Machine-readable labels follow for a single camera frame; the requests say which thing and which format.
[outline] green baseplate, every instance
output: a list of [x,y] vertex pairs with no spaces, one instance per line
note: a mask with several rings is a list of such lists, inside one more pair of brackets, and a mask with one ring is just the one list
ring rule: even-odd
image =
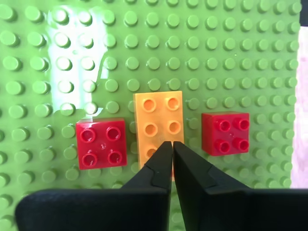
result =
[[[0,230],[47,188],[138,172],[133,94],[183,91],[185,144],[253,188],[291,184],[299,0],[0,0]],[[250,152],[201,150],[201,113],[249,112]],[[128,165],[78,169],[75,123],[123,117]],[[173,185],[170,230],[183,231]]]

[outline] yellow lego brick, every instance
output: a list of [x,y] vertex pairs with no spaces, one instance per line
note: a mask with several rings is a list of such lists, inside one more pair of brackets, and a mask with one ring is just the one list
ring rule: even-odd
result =
[[143,167],[164,141],[184,143],[182,91],[134,95],[139,164]]

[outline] toy block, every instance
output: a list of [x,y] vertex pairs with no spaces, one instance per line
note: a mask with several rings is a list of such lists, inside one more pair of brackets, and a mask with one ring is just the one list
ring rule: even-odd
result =
[[247,153],[249,113],[202,113],[202,149],[213,156]]
[[76,123],[76,134],[81,170],[127,164],[123,119],[80,120]]
[[[16,231],[22,195],[102,187],[75,168],[74,125],[101,110],[133,125],[135,93],[181,90],[185,141],[199,155],[201,113],[249,112],[253,158],[215,158],[215,166],[252,188],[289,188],[295,87],[308,85],[301,2],[0,0],[0,231]],[[126,131],[133,155],[135,131]],[[112,168],[99,179],[119,187],[136,164],[116,181]],[[171,204],[169,230],[185,230],[177,199]]]
[[184,142],[182,92],[139,93],[134,99],[142,167],[164,141]]

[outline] red lego brick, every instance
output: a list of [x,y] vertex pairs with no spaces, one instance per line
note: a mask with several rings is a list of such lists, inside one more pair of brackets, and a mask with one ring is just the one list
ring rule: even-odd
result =
[[123,119],[80,120],[76,134],[81,170],[127,165]]
[[249,150],[249,113],[202,113],[202,149],[213,156]]

